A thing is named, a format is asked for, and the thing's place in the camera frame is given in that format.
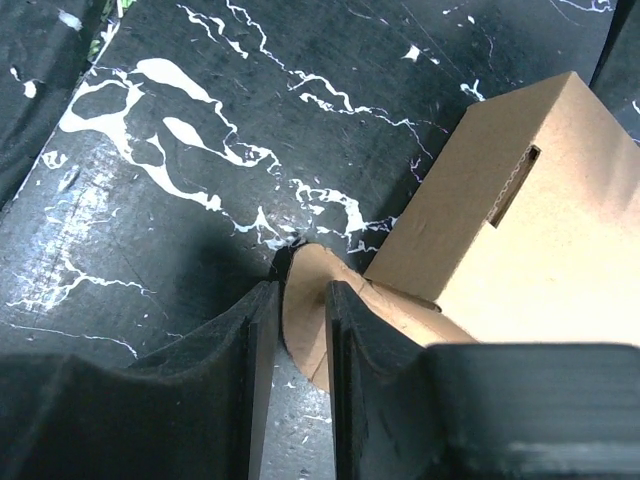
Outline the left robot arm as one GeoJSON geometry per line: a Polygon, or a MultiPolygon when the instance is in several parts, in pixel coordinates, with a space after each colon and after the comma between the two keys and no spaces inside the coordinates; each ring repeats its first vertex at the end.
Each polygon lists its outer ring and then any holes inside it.
{"type": "Polygon", "coordinates": [[[639,2],[618,1],[590,89],[608,108],[639,94],[639,2]]]}

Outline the cardboard box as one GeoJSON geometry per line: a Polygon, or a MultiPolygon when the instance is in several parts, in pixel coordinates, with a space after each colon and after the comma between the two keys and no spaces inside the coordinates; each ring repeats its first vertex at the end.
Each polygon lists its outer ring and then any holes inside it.
{"type": "Polygon", "coordinates": [[[639,148],[574,72],[470,106],[364,273],[310,243],[282,329],[330,387],[327,284],[421,345],[639,341],[639,148]]]}

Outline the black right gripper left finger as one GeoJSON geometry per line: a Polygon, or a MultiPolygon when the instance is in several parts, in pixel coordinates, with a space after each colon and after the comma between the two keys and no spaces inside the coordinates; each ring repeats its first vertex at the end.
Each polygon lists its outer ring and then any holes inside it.
{"type": "Polygon", "coordinates": [[[127,368],[75,355],[1,359],[5,479],[255,479],[261,470],[279,286],[127,368]]]}

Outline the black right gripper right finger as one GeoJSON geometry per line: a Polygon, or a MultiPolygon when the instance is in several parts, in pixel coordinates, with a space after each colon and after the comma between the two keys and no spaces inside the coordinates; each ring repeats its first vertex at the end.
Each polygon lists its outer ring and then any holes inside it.
{"type": "Polygon", "coordinates": [[[338,478],[638,477],[636,347],[424,347],[343,281],[325,318],[338,478]]]}

